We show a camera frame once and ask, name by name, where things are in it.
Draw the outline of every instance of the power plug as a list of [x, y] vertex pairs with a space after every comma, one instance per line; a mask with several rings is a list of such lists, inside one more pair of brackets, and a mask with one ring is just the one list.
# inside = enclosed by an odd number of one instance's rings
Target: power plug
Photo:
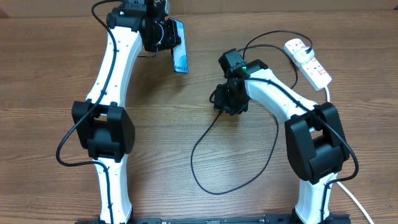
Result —
[[308, 49], [309, 47], [305, 46], [298, 38], [286, 42], [284, 46], [287, 55], [293, 60], [305, 78], [307, 78], [311, 86], [316, 91], [319, 91], [328, 86], [331, 82], [331, 76], [314, 57], [315, 52], [313, 49], [307, 53]]

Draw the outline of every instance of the wood grain surface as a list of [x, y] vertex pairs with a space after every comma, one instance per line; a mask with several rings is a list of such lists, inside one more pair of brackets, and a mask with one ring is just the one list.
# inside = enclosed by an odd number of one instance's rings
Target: wood grain surface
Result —
[[[286, 157], [281, 125], [266, 171], [233, 193], [213, 196], [196, 185], [190, 170], [193, 145], [216, 116], [208, 102], [218, 83], [221, 54], [241, 48], [270, 30], [309, 36], [317, 58], [333, 77], [332, 102], [360, 163], [345, 185], [376, 223], [398, 219], [398, 12], [272, 12], [174, 16], [185, 25], [188, 75], [172, 71], [170, 52], [139, 58], [127, 92], [127, 112], [136, 143], [127, 164], [134, 216], [160, 218], [255, 217], [290, 213], [299, 180]], [[94, 84], [106, 31], [92, 17], [0, 20], [0, 223], [73, 223], [100, 214], [94, 166], [67, 168], [55, 160], [59, 141], [72, 126], [75, 100]], [[283, 44], [294, 38], [274, 34], [257, 43]], [[251, 49], [287, 85], [294, 72], [275, 49]], [[299, 74], [302, 96], [322, 103]], [[197, 148], [199, 181], [212, 191], [248, 181], [263, 167], [276, 127], [269, 112], [251, 101], [239, 116], [223, 114]], [[62, 151], [66, 161], [88, 160], [76, 134]], [[345, 163], [340, 177], [353, 171]], [[354, 202], [337, 186], [330, 210], [366, 223]]]
[[[0, 0], [0, 8], [11, 18], [91, 16], [91, 7], [98, 0]], [[393, 10], [397, 0], [169, 0], [171, 13], [237, 13], [279, 11], [358, 11]], [[98, 6], [98, 15], [120, 5], [111, 2]]]

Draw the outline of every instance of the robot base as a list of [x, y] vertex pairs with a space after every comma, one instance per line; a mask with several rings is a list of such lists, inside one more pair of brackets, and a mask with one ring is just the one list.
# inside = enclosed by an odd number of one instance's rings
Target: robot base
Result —
[[[161, 220], [159, 218], [136, 219], [131, 224], [300, 224], [301, 220], [293, 214], [290, 215], [265, 215], [255, 218], [197, 218]], [[326, 224], [351, 224], [349, 215], [330, 214], [325, 220]]]

